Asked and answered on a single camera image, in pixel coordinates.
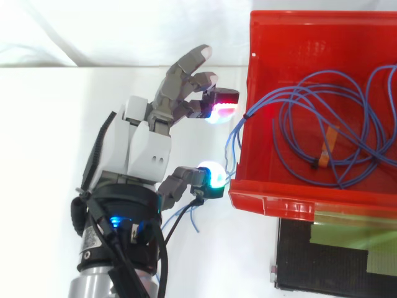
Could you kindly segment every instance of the white table surface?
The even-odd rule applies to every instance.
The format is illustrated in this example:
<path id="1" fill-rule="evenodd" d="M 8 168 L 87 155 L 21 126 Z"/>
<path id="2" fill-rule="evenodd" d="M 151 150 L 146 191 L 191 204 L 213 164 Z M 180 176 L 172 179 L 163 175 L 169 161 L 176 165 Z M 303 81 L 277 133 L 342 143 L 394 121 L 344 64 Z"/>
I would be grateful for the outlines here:
<path id="1" fill-rule="evenodd" d="M 69 207 L 97 132 L 129 95 L 152 99 L 166 70 L 0 69 L 2 297 L 67 297 L 80 248 Z M 241 116 L 247 68 L 208 70 L 220 76 L 218 86 L 240 90 Z M 232 124 L 178 123 L 167 174 L 204 160 L 223 163 Z M 164 219 L 191 199 L 187 191 Z M 167 297 L 320 297 L 269 282 L 277 219 L 236 210 L 225 194 L 200 207 L 195 222 L 200 233 L 186 216 L 169 242 Z"/>

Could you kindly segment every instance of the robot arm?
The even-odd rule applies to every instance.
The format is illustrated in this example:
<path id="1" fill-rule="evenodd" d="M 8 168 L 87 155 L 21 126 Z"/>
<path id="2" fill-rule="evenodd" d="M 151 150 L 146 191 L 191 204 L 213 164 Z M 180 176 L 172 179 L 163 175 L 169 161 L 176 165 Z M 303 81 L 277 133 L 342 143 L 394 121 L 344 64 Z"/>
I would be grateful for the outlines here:
<path id="1" fill-rule="evenodd" d="M 100 130 L 83 176 L 81 189 L 92 192 L 103 183 L 132 179 L 154 185 L 161 182 L 171 151 L 170 128 L 183 117 L 208 118 L 214 105 L 238 102 L 235 90 L 216 88 L 214 73 L 192 73 L 212 53 L 201 45 L 168 70 L 154 101 L 132 96 L 118 113 L 111 113 Z M 201 100 L 185 101 L 203 91 Z"/>
<path id="2" fill-rule="evenodd" d="M 164 297 L 167 253 L 161 210 L 171 208 L 188 184 L 198 201 L 223 194 L 220 189 L 210 190 L 208 168 L 178 167 L 158 192 L 154 188 L 166 172 L 170 128 L 183 117 L 209 117 L 218 103 L 238 101 L 237 91 L 216 88 L 214 73 L 192 76 L 211 52 L 207 45 L 190 51 L 170 67 L 152 103 L 132 96 L 101 127 L 78 189 L 80 196 L 71 204 L 73 225 L 83 245 L 81 275 L 72 282 L 69 298 L 114 297 L 108 296 L 110 292 L 120 298 L 153 298 L 157 287 L 151 277 L 159 257 L 158 297 Z M 185 101 L 190 93 L 200 91 L 201 100 Z M 100 289 L 91 282 L 93 277 L 101 278 Z"/>

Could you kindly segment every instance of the white background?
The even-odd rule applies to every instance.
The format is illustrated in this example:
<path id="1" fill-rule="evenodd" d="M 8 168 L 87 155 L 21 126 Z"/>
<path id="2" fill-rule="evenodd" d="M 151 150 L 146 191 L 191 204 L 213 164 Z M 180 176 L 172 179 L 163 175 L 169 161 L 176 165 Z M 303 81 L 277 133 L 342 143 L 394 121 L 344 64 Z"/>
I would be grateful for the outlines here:
<path id="1" fill-rule="evenodd" d="M 246 67 L 202 68 L 218 85 L 241 90 Z M 2 297 L 67 297 L 80 238 L 70 202 L 100 126 L 134 94 L 152 99 L 166 68 L 6 68 L 0 70 Z M 182 119 L 171 130 L 167 174 L 204 160 L 223 163 L 231 123 Z M 175 209 L 192 199 L 187 191 Z M 168 297 L 316 297 L 269 282 L 277 219 L 236 210 L 224 198 L 184 217 L 168 244 Z"/>
<path id="2" fill-rule="evenodd" d="M 213 47 L 212 66 L 246 66 L 253 9 L 396 10 L 395 0 L 0 0 L 1 66 L 170 65 Z M 211 68 L 246 95 L 246 67 Z M 78 275 L 73 191 L 99 127 L 129 95 L 153 98 L 166 68 L 0 70 L 2 297 L 66 297 Z M 167 173 L 223 162 L 231 124 L 183 120 Z M 179 205 L 190 201 L 186 194 Z M 235 210 L 225 196 L 188 217 L 169 243 L 168 297 L 320 297 L 269 282 L 276 219 Z"/>
<path id="3" fill-rule="evenodd" d="M 0 0 L 0 65 L 248 65 L 253 9 L 397 10 L 395 0 Z"/>

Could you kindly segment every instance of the red storage box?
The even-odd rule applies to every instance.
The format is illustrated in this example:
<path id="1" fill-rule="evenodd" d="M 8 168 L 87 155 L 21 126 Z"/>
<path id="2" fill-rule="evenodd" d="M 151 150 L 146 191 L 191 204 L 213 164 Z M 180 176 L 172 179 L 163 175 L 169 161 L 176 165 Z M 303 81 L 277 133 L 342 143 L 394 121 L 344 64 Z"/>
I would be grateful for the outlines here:
<path id="1" fill-rule="evenodd" d="M 395 12 L 254 11 L 250 29 L 247 110 L 267 93 L 298 84 L 316 71 L 343 71 L 364 88 L 375 68 L 397 63 Z M 390 136 L 394 122 L 387 101 L 388 73 L 382 72 L 374 79 L 369 103 Z M 327 74 L 314 80 L 311 83 L 346 85 Z M 396 97 L 396 79 L 392 86 Z M 338 102 L 329 98 L 329 101 L 330 106 L 359 132 L 363 118 L 360 108 L 340 99 Z M 280 104 L 264 107 L 245 123 L 241 159 L 229 191 L 236 208 L 310 221 L 316 211 L 397 219 L 396 168 L 380 165 L 369 177 L 343 190 L 315 187 L 288 172 L 276 154 L 272 137 L 272 119 L 278 119 L 279 110 Z M 293 116 L 295 135 L 304 151 L 311 156 L 320 155 L 324 140 L 318 122 L 303 110 L 296 109 Z M 275 129 L 280 151 L 293 169 L 312 180 L 334 182 L 331 169 L 310 168 L 291 151 L 278 124 Z M 373 142 L 372 133 L 368 144 Z M 351 154 L 355 148 L 338 136 L 332 155 L 340 158 Z M 385 156 L 397 160 L 396 145 Z M 354 166 L 350 175 L 358 175 L 362 170 L 361 166 Z"/>

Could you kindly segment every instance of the blue wire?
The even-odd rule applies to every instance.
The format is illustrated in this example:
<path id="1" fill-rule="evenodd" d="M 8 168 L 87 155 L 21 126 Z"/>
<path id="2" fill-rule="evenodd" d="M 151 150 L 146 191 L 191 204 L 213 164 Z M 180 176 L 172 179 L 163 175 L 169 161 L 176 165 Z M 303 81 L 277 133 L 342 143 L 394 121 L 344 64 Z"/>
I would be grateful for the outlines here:
<path id="1" fill-rule="evenodd" d="M 393 120 L 394 120 L 394 127 L 393 127 L 393 133 L 391 137 L 387 140 L 386 139 L 386 133 L 385 129 L 383 128 L 378 116 L 374 112 L 374 110 L 371 108 L 368 100 L 369 100 L 369 92 L 370 92 L 370 87 L 372 80 L 374 76 L 381 70 L 391 70 L 389 77 L 388 77 L 388 95 L 389 95 L 389 101 L 390 101 L 390 106 L 391 106 L 391 111 L 393 114 Z M 295 177 L 298 179 L 301 179 L 307 183 L 314 184 L 317 186 L 325 186 L 325 187 L 338 187 L 338 188 L 346 188 L 350 187 L 356 183 L 361 182 L 363 179 L 368 177 L 378 166 L 379 162 L 382 161 L 384 163 L 387 163 L 391 166 L 397 167 L 397 161 L 391 160 L 387 157 L 384 156 L 384 154 L 390 149 L 390 147 L 394 144 L 396 137 L 397 137 L 397 113 L 394 105 L 394 99 L 393 99 L 393 93 L 391 89 L 391 83 L 393 76 L 395 72 L 397 71 L 397 65 L 385 65 L 381 66 L 370 75 L 367 83 L 367 87 L 365 90 L 365 95 L 359 85 L 347 74 L 344 74 L 340 71 L 335 71 L 335 70 L 324 70 L 324 71 L 318 71 L 316 73 L 313 73 L 307 77 L 305 77 L 303 80 L 299 82 L 298 85 L 296 86 L 289 86 L 289 87 L 284 87 L 284 88 L 279 88 L 276 89 L 268 94 L 266 94 L 262 99 L 257 101 L 247 112 L 247 116 L 250 117 L 252 116 L 255 112 L 257 112 L 259 109 L 262 107 L 267 106 L 268 104 L 275 104 L 275 103 L 280 103 L 282 102 L 282 106 L 280 109 L 280 114 L 279 114 L 279 126 L 280 126 L 280 131 L 282 133 L 283 138 L 286 140 L 288 146 L 292 149 L 293 152 L 295 152 L 300 158 L 304 159 L 308 163 L 313 163 L 315 161 L 315 157 L 307 155 L 299 146 L 294 130 L 293 130 L 293 118 L 292 118 L 292 107 L 294 105 L 301 106 L 305 108 L 306 110 L 312 112 L 315 116 L 318 118 L 319 126 L 321 129 L 321 135 L 324 138 L 324 143 L 326 145 L 328 155 L 329 155 L 329 166 L 332 168 L 332 171 L 334 173 L 336 182 L 335 183 L 322 183 L 318 181 L 312 181 L 309 179 L 304 178 L 303 176 L 300 176 L 296 172 L 294 172 L 288 164 L 285 162 L 285 160 L 281 156 L 281 152 L 279 150 L 277 140 L 275 137 L 275 125 L 274 125 L 274 120 L 272 121 L 272 133 L 273 133 L 273 141 L 275 144 L 275 151 L 277 152 L 282 164 L 286 169 L 291 172 Z M 322 74 L 334 74 L 334 75 L 339 75 L 342 76 L 343 78 L 347 79 L 352 83 L 356 91 L 351 90 L 349 88 L 343 87 L 343 86 L 338 86 L 338 85 L 333 85 L 333 84 L 312 84 L 309 86 L 302 86 L 308 79 L 317 76 L 317 75 L 322 75 Z M 357 103 L 360 107 L 362 107 L 363 113 L 364 113 L 364 121 L 363 121 L 363 127 L 360 133 L 360 136 L 358 136 L 351 127 L 349 127 L 340 117 L 335 113 L 335 111 L 321 98 L 320 94 L 334 94 L 337 96 L 342 96 L 344 98 L 350 99 Z M 337 129 L 330 121 L 325 119 L 315 108 L 315 106 L 312 104 L 312 102 L 308 99 L 308 96 L 313 96 L 319 103 L 321 103 L 336 119 L 342 124 L 343 127 L 347 129 L 347 131 L 352 135 L 352 137 L 345 132 Z M 290 127 L 290 136 L 288 135 L 286 126 L 287 126 L 287 120 L 289 123 Z M 228 174 L 228 182 L 230 182 L 231 176 L 235 173 L 235 166 L 236 166 L 236 154 L 235 154 L 235 140 L 237 138 L 238 141 L 238 146 L 241 148 L 241 141 L 239 137 L 239 133 L 241 128 L 243 127 L 246 119 L 242 118 L 236 127 L 232 130 L 230 133 L 226 145 L 225 145 L 225 160 L 226 160 L 226 173 Z M 329 144 L 326 138 L 326 134 L 324 131 L 323 127 L 323 122 L 328 124 L 330 127 L 333 129 L 337 130 L 341 135 L 343 135 L 345 138 L 350 140 L 353 144 L 357 146 L 357 149 L 355 153 L 351 154 L 347 158 L 344 158 L 343 160 L 334 160 L 332 157 L 332 154 L 329 149 Z M 375 135 L 376 135 L 376 149 L 370 148 L 366 142 L 370 133 L 370 123 L 373 124 L 375 128 Z M 232 169 L 231 171 L 228 171 L 228 147 L 231 142 L 231 147 L 232 147 Z M 361 151 L 366 151 L 369 153 L 370 156 L 365 157 L 365 158 L 359 158 L 359 155 Z M 370 162 L 369 165 L 366 167 L 366 169 L 357 177 L 354 177 L 348 181 L 344 181 L 344 178 L 348 174 L 348 172 L 352 169 L 354 165 L 357 164 L 362 164 L 366 162 Z M 336 167 L 337 166 L 345 166 L 346 169 L 343 172 L 343 174 L 339 177 L 336 172 Z"/>
<path id="2" fill-rule="evenodd" d="M 174 214 L 172 214 L 167 221 L 165 222 L 165 224 L 161 227 L 161 230 L 164 230 L 168 223 L 171 221 L 171 219 L 173 219 L 174 217 L 179 216 L 179 214 L 181 214 L 182 210 L 185 209 L 187 205 L 183 206 L 182 208 L 180 208 L 177 212 L 175 212 Z M 192 222 L 193 228 L 196 230 L 197 233 L 200 233 L 200 230 L 197 228 L 194 219 L 193 219 L 193 211 L 196 210 L 199 206 L 192 206 L 192 208 L 190 208 L 190 210 L 188 212 L 190 212 L 190 221 Z M 157 282 L 160 282 L 160 277 L 159 274 L 156 273 L 156 278 L 157 278 Z"/>

